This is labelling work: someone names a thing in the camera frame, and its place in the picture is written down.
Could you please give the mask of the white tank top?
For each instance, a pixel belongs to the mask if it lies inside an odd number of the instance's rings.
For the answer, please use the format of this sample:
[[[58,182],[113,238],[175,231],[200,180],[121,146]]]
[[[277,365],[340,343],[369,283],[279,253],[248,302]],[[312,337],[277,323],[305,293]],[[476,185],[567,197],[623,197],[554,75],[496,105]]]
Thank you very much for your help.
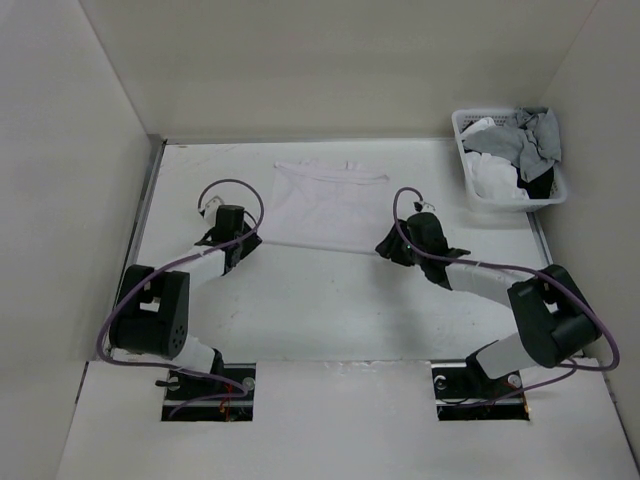
[[[347,161],[274,164],[259,234],[273,245],[372,254],[389,231],[389,176]]]

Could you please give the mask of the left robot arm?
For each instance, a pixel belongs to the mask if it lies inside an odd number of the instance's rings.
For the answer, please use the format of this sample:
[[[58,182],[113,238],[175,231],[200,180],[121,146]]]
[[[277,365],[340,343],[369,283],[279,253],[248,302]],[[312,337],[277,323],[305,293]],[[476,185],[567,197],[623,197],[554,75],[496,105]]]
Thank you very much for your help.
[[[190,333],[190,297],[261,245],[262,220],[242,206],[222,205],[213,226],[186,254],[161,267],[128,267],[99,345],[116,354],[139,355],[143,366],[190,375],[190,386],[202,398],[219,395],[225,377],[222,354]]]

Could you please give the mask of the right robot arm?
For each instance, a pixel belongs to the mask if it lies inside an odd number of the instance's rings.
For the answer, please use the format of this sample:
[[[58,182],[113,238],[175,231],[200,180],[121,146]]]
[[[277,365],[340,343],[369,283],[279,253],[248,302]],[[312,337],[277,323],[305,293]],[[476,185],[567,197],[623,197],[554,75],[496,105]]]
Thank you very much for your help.
[[[394,225],[375,247],[393,263],[417,265],[431,283],[467,292],[509,308],[516,332],[489,343],[465,359],[464,384],[483,396],[500,378],[535,366],[555,368],[601,337],[601,330],[581,306],[569,273],[551,265],[531,273],[482,267],[468,250],[451,247],[436,215],[416,213]]]

